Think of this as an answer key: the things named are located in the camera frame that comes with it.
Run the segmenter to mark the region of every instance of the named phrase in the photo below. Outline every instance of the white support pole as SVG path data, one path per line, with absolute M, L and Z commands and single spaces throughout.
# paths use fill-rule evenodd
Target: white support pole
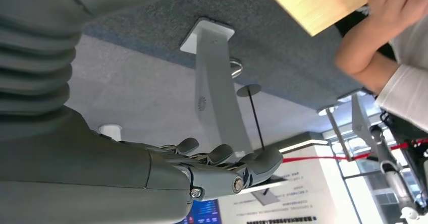
M 196 54 L 196 113 L 210 144 L 228 144 L 242 155 L 253 150 L 230 74 L 228 40 L 233 34 L 230 27 L 200 19 L 181 50 Z

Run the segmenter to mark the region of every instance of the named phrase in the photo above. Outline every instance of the bolt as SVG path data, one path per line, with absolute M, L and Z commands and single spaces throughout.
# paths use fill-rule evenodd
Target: bolt
M 233 192 L 239 193 L 244 188 L 244 181 L 241 176 L 237 176 L 233 180 Z
M 201 189 L 194 188 L 190 191 L 190 196 L 192 196 L 193 198 L 199 198 L 201 195 L 202 195 Z

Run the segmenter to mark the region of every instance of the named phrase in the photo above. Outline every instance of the red rope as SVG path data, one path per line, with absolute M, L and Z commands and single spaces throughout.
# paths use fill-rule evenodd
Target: red rope
M 417 141 L 418 144 L 421 143 L 428 143 L 428 140 L 418 140 Z M 398 144 L 396 146 L 391 147 L 391 150 L 396 150 L 396 149 L 400 149 L 400 148 L 407 148 L 409 147 L 409 144 L 407 142 L 402 143 L 402 144 Z M 367 158 L 370 156 L 371 153 L 366 153 L 366 154 L 361 154 L 358 156 L 355 156 L 352 158 L 352 160 L 358 160 L 358 159 L 362 159 L 362 158 Z M 312 156 L 312 157 L 285 157 L 282 160 L 282 163 L 286 163 L 286 162 L 295 162 L 295 161 L 302 161 L 302 160 L 309 160 L 309 159 L 336 159 L 336 160 L 347 160 L 346 157 L 333 157 L 333 156 Z

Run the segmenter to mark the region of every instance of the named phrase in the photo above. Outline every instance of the person's arm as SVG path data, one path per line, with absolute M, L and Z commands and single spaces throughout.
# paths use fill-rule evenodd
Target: person's arm
M 428 130 L 428 72 L 399 66 L 377 50 L 427 14 L 428 0 L 369 0 L 372 15 L 344 37 L 336 65 L 378 94 L 390 112 Z

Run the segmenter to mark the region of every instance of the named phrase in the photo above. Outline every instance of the display board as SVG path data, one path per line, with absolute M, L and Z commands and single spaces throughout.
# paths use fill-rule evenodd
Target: display board
M 312 146 L 285 157 L 317 156 L 326 154 L 325 150 L 329 148 Z M 280 202 L 262 206 L 252 194 L 222 197 L 219 206 L 223 223 L 358 223 L 335 160 L 285 163 L 275 175 L 288 180 L 288 183 L 270 189 Z
M 177 224 L 222 224 L 217 200 L 194 201 L 192 209 L 184 220 Z

